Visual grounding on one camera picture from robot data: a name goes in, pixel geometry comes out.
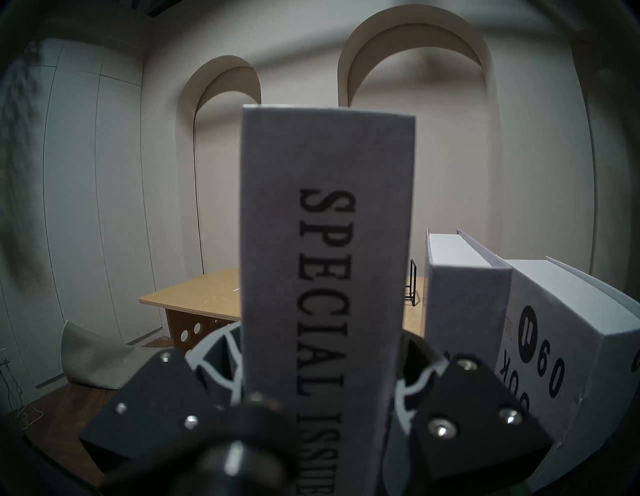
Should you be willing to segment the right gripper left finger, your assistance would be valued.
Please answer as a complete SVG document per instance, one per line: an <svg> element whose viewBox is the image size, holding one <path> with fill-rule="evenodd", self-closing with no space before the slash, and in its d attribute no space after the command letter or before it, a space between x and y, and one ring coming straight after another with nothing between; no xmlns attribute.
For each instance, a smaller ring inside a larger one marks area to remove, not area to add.
<svg viewBox="0 0 640 496"><path fill-rule="evenodd" d="M160 351L79 435L103 473L151 453L241 402L241 323L225 325L183 354Z"/></svg>

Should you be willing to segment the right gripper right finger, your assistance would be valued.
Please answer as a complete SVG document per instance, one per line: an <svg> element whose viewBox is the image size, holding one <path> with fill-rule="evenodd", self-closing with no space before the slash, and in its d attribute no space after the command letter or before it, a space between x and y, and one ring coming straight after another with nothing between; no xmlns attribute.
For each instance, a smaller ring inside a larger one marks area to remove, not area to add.
<svg viewBox="0 0 640 496"><path fill-rule="evenodd" d="M523 483L552 447L538 420L472 354L402 340L392 400L393 483Z"/></svg>

